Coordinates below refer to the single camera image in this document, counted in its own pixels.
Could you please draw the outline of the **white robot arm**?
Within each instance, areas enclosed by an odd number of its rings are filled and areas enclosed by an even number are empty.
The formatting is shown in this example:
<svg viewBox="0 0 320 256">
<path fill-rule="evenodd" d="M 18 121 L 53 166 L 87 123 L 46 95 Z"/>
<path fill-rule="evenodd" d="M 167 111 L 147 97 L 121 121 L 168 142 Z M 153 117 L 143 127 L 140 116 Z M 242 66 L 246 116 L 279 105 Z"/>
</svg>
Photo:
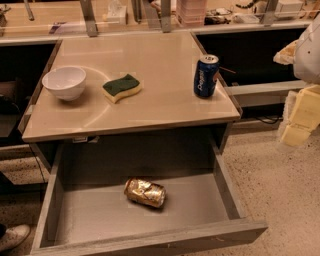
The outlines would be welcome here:
<svg viewBox="0 0 320 256">
<path fill-rule="evenodd" d="M 293 65 L 294 76 L 307 85 L 298 93 L 290 91 L 279 127 L 279 141 L 287 146 L 302 145 L 320 124 L 320 15 L 281 51 L 273 61 Z"/>
</svg>

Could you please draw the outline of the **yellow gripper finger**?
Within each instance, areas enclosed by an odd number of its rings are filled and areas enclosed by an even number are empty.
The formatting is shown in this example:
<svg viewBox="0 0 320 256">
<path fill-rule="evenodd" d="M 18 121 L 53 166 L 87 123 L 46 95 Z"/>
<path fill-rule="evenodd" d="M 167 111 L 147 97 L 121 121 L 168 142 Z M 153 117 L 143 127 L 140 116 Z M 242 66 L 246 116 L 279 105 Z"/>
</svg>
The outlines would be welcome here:
<svg viewBox="0 0 320 256">
<path fill-rule="evenodd" d="M 291 42 L 282 50 L 277 52 L 273 57 L 273 61 L 282 64 L 289 65 L 294 63 L 295 50 L 296 50 L 297 40 Z"/>
<path fill-rule="evenodd" d="M 302 145 L 320 124 L 320 85 L 299 92 L 290 91 L 285 100 L 280 142 L 291 147 Z"/>
</svg>

